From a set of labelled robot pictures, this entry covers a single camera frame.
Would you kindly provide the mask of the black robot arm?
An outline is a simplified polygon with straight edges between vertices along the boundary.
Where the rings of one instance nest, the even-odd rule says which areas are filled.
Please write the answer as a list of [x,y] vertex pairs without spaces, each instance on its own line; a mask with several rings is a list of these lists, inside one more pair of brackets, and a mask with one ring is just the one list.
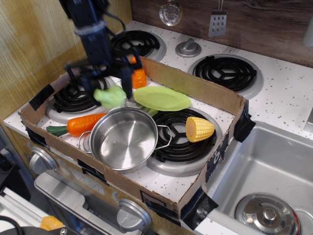
[[140,69],[142,63],[136,48],[115,49],[110,36],[114,33],[108,29],[104,15],[116,20],[119,18],[107,11],[106,0],[62,0],[60,4],[67,17],[74,23],[74,32],[81,39],[86,58],[65,65],[65,70],[72,84],[83,86],[95,105],[100,105],[93,94],[96,79],[114,76],[121,79],[122,89],[127,99],[133,97],[132,74]]

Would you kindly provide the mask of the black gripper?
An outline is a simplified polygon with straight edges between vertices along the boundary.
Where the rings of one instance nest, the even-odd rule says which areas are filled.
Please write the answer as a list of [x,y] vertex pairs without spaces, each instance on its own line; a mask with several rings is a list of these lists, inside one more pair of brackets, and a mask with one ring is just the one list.
[[142,68],[142,63],[136,49],[116,50],[111,44],[107,29],[92,31],[91,29],[77,29],[75,33],[80,37],[87,57],[65,65],[65,70],[71,73],[73,68],[80,68],[81,84],[91,101],[100,106],[94,98],[100,84],[94,78],[98,75],[114,76],[121,79],[122,89],[127,99],[133,97],[132,74]]

